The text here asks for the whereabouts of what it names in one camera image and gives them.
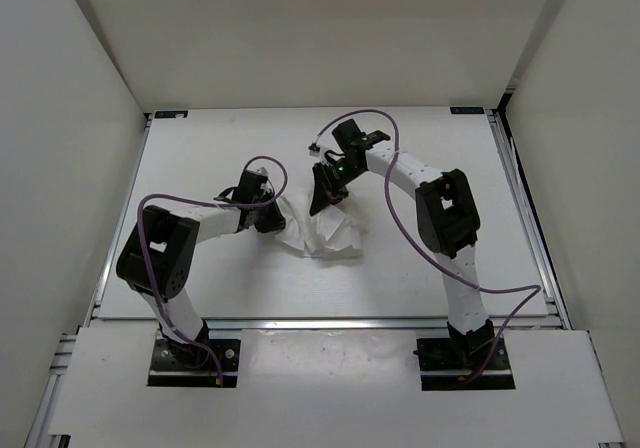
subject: cable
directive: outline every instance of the cable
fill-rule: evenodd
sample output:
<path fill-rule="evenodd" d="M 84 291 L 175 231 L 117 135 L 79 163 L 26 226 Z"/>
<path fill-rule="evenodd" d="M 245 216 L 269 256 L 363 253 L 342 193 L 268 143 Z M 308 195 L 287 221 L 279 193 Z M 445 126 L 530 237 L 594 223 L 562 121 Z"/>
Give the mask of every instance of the cable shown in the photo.
<path fill-rule="evenodd" d="M 190 344 L 192 346 L 195 346 L 196 348 L 200 348 L 201 350 L 204 350 L 204 351 L 207 352 L 207 354 L 211 357 L 211 359 L 213 360 L 213 362 L 216 365 L 216 370 L 218 372 L 217 373 L 217 377 L 218 377 L 218 381 L 219 381 L 220 387 L 223 386 L 222 366 L 220 366 L 220 360 L 218 360 L 218 357 L 216 356 L 216 354 L 213 351 L 213 349 L 210 346 L 207 346 L 207 345 L 205 345 L 203 343 L 200 343 L 198 341 L 190 339 L 187 335 L 182 333 L 178 328 L 176 328 L 176 326 L 171 321 L 169 313 L 167 313 L 167 311 L 165 311 L 165 309 L 164 309 L 163 302 L 162 302 L 162 296 L 160 295 L 160 290 L 158 289 L 158 281 L 156 280 L 156 275 L 155 275 L 155 272 L 153 271 L 153 264 L 151 263 L 151 254 L 150 254 L 150 251 L 149 251 L 149 246 L 147 244 L 147 236 L 145 235 L 145 231 L 144 231 L 143 213 L 144 213 L 144 207 L 149 201 L 158 200 L 158 199 L 177 201 L 179 203 L 186 203 L 186 204 L 190 204 L 190 205 L 198 205 L 198 206 L 204 206 L 204 207 L 209 207 L 209 208 L 221 208 L 221 209 L 227 209 L 227 208 L 262 208 L 262 207 L 268 206 L 271 203 L 274 203 L 280 197 L 280 195 L 282 195 L 282 193 L 284 192 L 285 188 L 287 187 L 287 183 L 289 182 L 289 175 L 287 173 L 286 168 L 284 167 L 284 165 L 281 162 L 279 162 L 278 160 L 276 160 L 275 158 L 272 158 L 270 156 L 262 156 L 262 155 L 255 156 L 255 157 L 251 158 L 247 162 L 245 167 L 243 168 L 243 171 L 251 163 L 253 163 L 256 160 L 268 160 L 268 161 L 271 161 L 271 162 L 275 163 L 282 170 L 282 174 L 284 176 L 284 181 L 282 182 L 282 187 L 269 200 L 261 201 L 261 202 L 258 202 L 258 203 L 244 203 L 244 204 L 243 203 L 227 203 L 227 204 L 220 204 L 220 203 L 212 203 L 210 201 L 191 200 L 189 198 L 182 198 L 182 197 L 179 197 L 179 196 L 167 195 L 167 194 L 164 194 L 164 193 L 152 193 L 152 194 L 147 195 L 144 198 L 142 198 L 142 200 L 140 200 L 140 203 L 138 204 L 137 219 L 138 219 L 138 236 L 140 238 L 140 247 L 142 249 L 142 257 L 144 259 L 144 264 L 145 264 L 145 267 L 147 269 L 147 275 L 149 276 L 149 284 L 151 286 L 151 291 L 153 292 L 153 298 L 155 299 L 156 305 L 158 305 L 158 313 L 159 313 L 160 317 L 162 318 L 162 320 L 167 324 L 169 329 L 178 338 L 180 338 L 185 343 L 188 343 L 188 344 Z"/>
<path fill-rule="evenodd" d="M 504 289 L 504 290 L 494 290 L 494 289 L 489 289 L 489 288 L 483 288 L 479 284 L 473 283 L 473 282 L 467 280 L 466 278 L 463 278 L 462 276 L 457 275 L 453 271 L 448 270 L 444 266 L 440 265 L 440 263 L 438 263 L 438 261 L 435 258 L 433 258 L 431 255 L 429 255 L 420 246 L 420 244 L 418 242 L 416 242 L 416 240 L 411 236 L 411 234 L 407 231 L 405 226 L 402 224 L 402 221 L 400 220 L 400 217 L 398 216 L 398 213 L 396 212 L 395 207 L 393 206 L 393 202 L 391 201 L 391 192 L 390 192 L 390 189 L 389 189 L 389 187 L 391 185 L 391 172 L 393 171 L 393 167 L 395 166 L 396 162 L 398 161 L 398 156 L 400 155 L 400 130 L 398 129 L 398 124 L 396 123 L 396 120 L 394 120 L 391 115 L 389 115 L 385 111 L 377 110 L 375 108 L 364 108 L 364 109 L 361 109 L 361 110 L 351 111 L 349 113 L 346 113 L 344 115 L 339 116 L 338 118 L 336 118 L 333 121 L 331 121 L 330 123 L 328 123 L 324 128 L 322 128 L 322 130 L 320 130 L 320 132 L 318 133 L 318 136 L 316 137 L 316 143 L 319 140 L 320 136 L 325 131 L 327 131 L 330 127 L 332 127 L 335 123 L 337 123 L 338 121 L 343 120 L 343 119 L 348 118 L 348 117 L 351 117 L 351 116 L 354 116 L 354 115 L 361 114 L 361 113 L 375 113 L 375 114 L 381 115 L 381 116 L 385 117 L 387 120 L 389 120 L 389 122 L 391 123 L 391 126 L 393 127 L 394 150 L 395 150 L 395 152 L 393 154 L 393 158 L 391 159 L 391 163 L 389 164 L 389 168 L 387 169 L 387 172 L 385 173 L 385 176 L 384 176 L 384 198 L 385 198 L 385 201 L 387 203 L 387 207 L 389 208 L 389 212 L 391 213 L 391 218 L 393 218 L 393 221 L 395 222 L 396 226 L 400 230 L 400 233 L 402 233 L 404 238 L 418 252 L 418 254 L 422 258 L 424 258 L 431 266 L 433 266 L 438 271 L 440 271 L 442 274 L 447 275 L 447 276 L 449 276 L 450 278 L 453 278 L 456 281 L 459 281 L 460 283 L 468 286 L 469 288 L 472 288 L 474 290 L 478 290 L 481 293 L 487 293 L 487 294 L 490 294 L 490 295 L 500 295 L 500 294 L 508 294 L 508 293 L 520 293 L 522 291 L 531 290 L 531 293 L 529 295 L 527 295 L 524 298 L 524 300 L 522 300 L 513 309 L 513 311 L 511 311 L 511 313 L 509 313 L 507 315 L 507 317 L 504 319 L 504 322 L 502 323 L 502 325 L 498 329 L 498 331 L 497 331 L 497 333 L 496 333 L 496 335 L 495 335 L 495 337 L 493 339 L 493 342 L 491 343 L 491 346 L 489 348 L 489 352 L 487 353 L 487 356 L 485 357 L 484 361 L 478 366 L 478 368 L 476 368 L 469 375 L 467 375 L 466 378 L 462 382 L 459 382 L 454 386 L 454 388 L 459 388 L 459 387 L 464 386 L 464 385 L 466 385 L 468 383 L 471 383 L 473 380 L 475 380 L 476 378 L 478 378 L 479 376 L 482 375 L 482 373 L 486 369 L 487 365 L 491 361 L 491 358 L 493 357 L 493 355 L 494 355 L 494 353 L 496 351 L 496 348 L 498 347 L 498 343 L 500 341 L 500 337 L 502 336 L 504 331 L 507 329 L 507 325 L 509 324 L 509 322 L 516 316 L 516 314 L 522 309 L 522 307 L 524 305 L 526 305 L 531 299 L 533 299 L 533 297 L 535 297 L 538 293 L 540 293 L 540 291 L 542 290 L 542 287 L 540 285 L 526 285 L 526 286 L 520 286 L 520 287 L 517 287 L 517 288 L 507 288 L 507 289 Z"/>

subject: white fabric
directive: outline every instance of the white fabric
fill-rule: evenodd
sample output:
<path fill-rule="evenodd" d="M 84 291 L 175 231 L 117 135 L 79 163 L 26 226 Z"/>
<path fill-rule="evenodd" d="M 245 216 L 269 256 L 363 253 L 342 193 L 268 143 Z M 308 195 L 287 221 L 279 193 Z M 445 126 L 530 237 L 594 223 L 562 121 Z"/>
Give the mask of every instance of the white fabric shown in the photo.
<path fill-rule="evenodd" d="M 354 258 L 362 255 L 365 218 L 353 195 L 309 216 L 311 194 L 289 193 L 278 200 L 286 228 L 276 239 L 305 257 Z"/>

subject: robotic arm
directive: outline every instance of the robotic arm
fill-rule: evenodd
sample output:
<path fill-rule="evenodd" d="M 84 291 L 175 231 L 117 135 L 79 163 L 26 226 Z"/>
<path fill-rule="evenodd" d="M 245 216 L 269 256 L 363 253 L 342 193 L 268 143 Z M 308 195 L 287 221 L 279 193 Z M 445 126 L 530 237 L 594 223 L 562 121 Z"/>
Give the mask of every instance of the robotic arm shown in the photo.
<path fill-rule="evenodd" d="M 225 198 L 231 192 L 231 198 Z M 244 170 L 238 186 L 225 190 L 216 200 L 252 204 L 267 201 L 273 196 L 268 174 L 261 168 Z M 118 258 L 116 273 L 149 303 L 176 360 L 185 366 L 200 366 L 207 354 L 176 334 L 177 331 L 191 340 L 209 345 L 207 325 L 196 314 L 184 290 L 196 245 L 211 238 L 239 233 L 251 226 L 260 233 L 280 231 L 285 226 L 285 219 L 276 203 L 261 208 L 193 206 L 175 212 L 150 205 L 144 209 L 143 224 L 162 298 L 162 311 L 170 314 L 174 329 L 167 326 L 153 296 L 137 226 Z"/>
<path fill-rule="evenodd" d="M 346 185 L 362 173 L 384 177 L 395 154 L 388 135 L 380 131 L 366 134 L 353 120 L 339 124 L 332 135 L 343 151 L 341 158 L 315 143 L 309 147 L 312 155 L 322 159 L 313 167 L 312 216 L 346 198 Z M 420 238 L 438 263 L 477 283 L 475 243 L 480 218 L 464 173 L 457 169 L 441 172 L 402 152 L 390 181 L 415 200 Z M 472 366 L 486 355 L 494 339 L 493 325 L 479 291 L 449 276 L 444 276 L 444 286 L 453 348 L 463 365 Z"/>

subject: black and white robotic arm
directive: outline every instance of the black and white robotic arm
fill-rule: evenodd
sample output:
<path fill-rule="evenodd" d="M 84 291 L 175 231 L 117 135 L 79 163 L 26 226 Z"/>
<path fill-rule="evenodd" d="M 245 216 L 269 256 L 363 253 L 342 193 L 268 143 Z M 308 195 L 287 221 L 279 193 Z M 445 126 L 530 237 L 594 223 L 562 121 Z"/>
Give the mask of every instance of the black and white robotic arm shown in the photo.
<path fill-rule="evenodd" d="M 315 143 L 309 147 L 322 160 L 313 167 L 311 215 L 348 196 L 345 186 L 362 173 L 384 177 L 395 155 L 388 135 L 379 131 L 365 134 L 353 120 L 342 122 L 332 134 L 343 151 L 339 158 Z M 442 172 L 399 152 L 390 182 L 415 200 L 420 238 L 438 263 L 477 284 L 475 243 L 480 219 L 464 173 Z M 478 290 L 449 276 L 444 276 L 444 287 L 451 340 L 464 364 L 472 365 L 493 341 L 493 325 Z"/>
<path fill-rule="evenodd" d="M 266 170 L 245 169 L 238 186 L 225 190 L 216 200 L 220 204 L 250 205 L 273 196 Z M 185 365 L 199 365 L 207 354 L 183 338 L 205 345 L 209 343 L 207 325 L 193 309 L 184 289 L 196 245 L 211 238 L 239 233 L 251 226 L 260 233 L 280 231 L 285 226 L 285 219 L 275 202 L 259 208 L 188 206 L 174 211 L 149 205 L 143 212 L 143 225 L 162 312 L 170 315 L 173 326 L 167 325 L 150 286 L 137 225 L 118 258 L 116 273 L 149 303 L 173 356 Z"/>

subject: table surface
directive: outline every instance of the table surface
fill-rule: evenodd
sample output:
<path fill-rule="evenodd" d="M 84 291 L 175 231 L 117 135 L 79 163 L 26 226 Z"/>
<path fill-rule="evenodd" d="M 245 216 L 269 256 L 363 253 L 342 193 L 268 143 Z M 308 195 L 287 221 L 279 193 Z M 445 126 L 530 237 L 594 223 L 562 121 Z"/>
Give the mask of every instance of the table surface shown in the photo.
<path fill-rule="evenodd" d="M 412 331 L 242 333 L 238 387 L 147 387 L 154 326 L 80 330 L 69 448 L 563 448 L 621 442 L 586 332 L 508 331 L 515 390 L 420 390 Z"/>
<path fill-rule="evenodd" d="M 237 183 L 244 163 L 268 154 L 290 174 L 289 193 L 312 187 L 316 161 L 307 147 L 317 132 L 348 108 L 190 110 L 183 119 L 154 119 L 127 207 L 119 254 L 135 224 L 139 200 L 152 192 L 211 199 Z M 389 108 L 400 127 L 402 148 L 425 163 L 469 179 L 482 226 L 477 271 L 483 286 L 504 289 L 540 283 L 511 189 L 485 115 L 452 115 L 447 107 Z M 360 128 L 391 133 L 387 120 L 366 114 Z M 330 134 L 322 141 L 333 144 Z M 268 168 L 276 187 L 277 167 Z M 186 289 L 205 318 L 446 317 L 442 275 L 428 266 L 393 224 L 383 197 L 383 180 L 365 174 L 349 186 L 368 218 L 359 259 L 302 258 L 254 230 L 198 245 Z M 415 205 L 393 189 L 401 218 L 416 237 Z M 155 204 L 178 208 L 177 204 Z M 521 294 L 483 295 L 491 315 L 505 315 Z M 540 293 L 522 315 L 547 314 Z M 146 303 L 115 275 L 109 275 L 99 316 L 151 318 Z"/>

